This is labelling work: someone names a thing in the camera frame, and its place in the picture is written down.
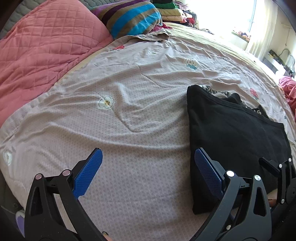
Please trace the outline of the person's left hand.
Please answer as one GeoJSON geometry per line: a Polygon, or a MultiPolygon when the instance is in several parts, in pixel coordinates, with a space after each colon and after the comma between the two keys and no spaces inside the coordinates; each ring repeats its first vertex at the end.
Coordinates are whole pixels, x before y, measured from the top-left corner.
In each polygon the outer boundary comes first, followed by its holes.
{"type": "Polygon", "coordinates": [[[102,232],[102,234],[103,234],[104,238],[107,239],[108,241],[113,241],[107,232],[102,232]]]}

